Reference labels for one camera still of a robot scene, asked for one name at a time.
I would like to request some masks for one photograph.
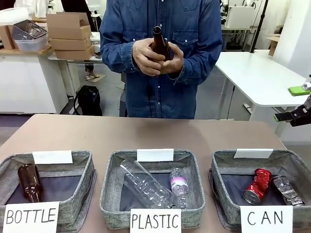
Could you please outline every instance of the soda can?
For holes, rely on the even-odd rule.
[[[263,168],[257,168],[254,173],[254,181],[243,191],[243,197],[248,203],[259,205],[267,192],[272,174]]]
[[[302,199],[291,186],[286,176],[276,176],[271,179],[272,184],[282,194],[286,205],[301,206],[305,205]]]

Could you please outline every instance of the bottle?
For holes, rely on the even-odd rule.
[[[17,171],[24,197],[31,203],[42,201],[42,186],[37,167],[24,164]]]
[[[146,208],[173,208],[172,192],[162,186],[138,161],[124,160],[115,175]]]
[[[169,43],[163,38],[161,28],[159,26],[154,27],[154,42],[151,45],[153,52],[164,55],[165,60],[171,59]]]
[[[181,168],[174,168],[170,174],[173,202],[178,209],[191,209],[190,191],[182,173]]]

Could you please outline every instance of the brown glass bottle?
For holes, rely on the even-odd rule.
[[[151,45],[151,49],[153,52],[164,55],[165,61],[171,59],[169,43],[164,40],[161,28],[159,26],[154,27],[154,42]]]
[[[24,164],[18,169],[17,174],[24,197],[32,203],[41,202],[43,190],[37,167],[34,164]]]

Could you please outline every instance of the shirt cuff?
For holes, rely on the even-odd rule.
[[[179,76],[176,79],[171,79],[175,80],[175,84],[180,82],[187,83],[187,80],[191,76],[192,71],[192,63],[188,59],[184,59],[183,68],[181,69]]]
[[[134,72],[136,71],[135,65],[133,63],[132,59],[132,48],[133,48],[133,42],[125,43],[121,47],[121,56],[122,56],[122,62],[125,66],[125,73]]]

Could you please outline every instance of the black pole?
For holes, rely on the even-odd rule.
[[[256,43],[257,43],[257,40],[258,40],[258,36],[259,36],[260,30],[261,30],[262,22],[263,22],[263,19],[265,17],[265,13],[266,13],[266,10],[267,10],[267,6],[268,6],[268,0],[266,0],[266,2],[264,3],[262,14],[260,16],[259,25],[258,25],[256,34],[255,34],[254,42],[253,42],[252,48],[250,50],[250,53],[254,53],[255,46],[256,46]]]

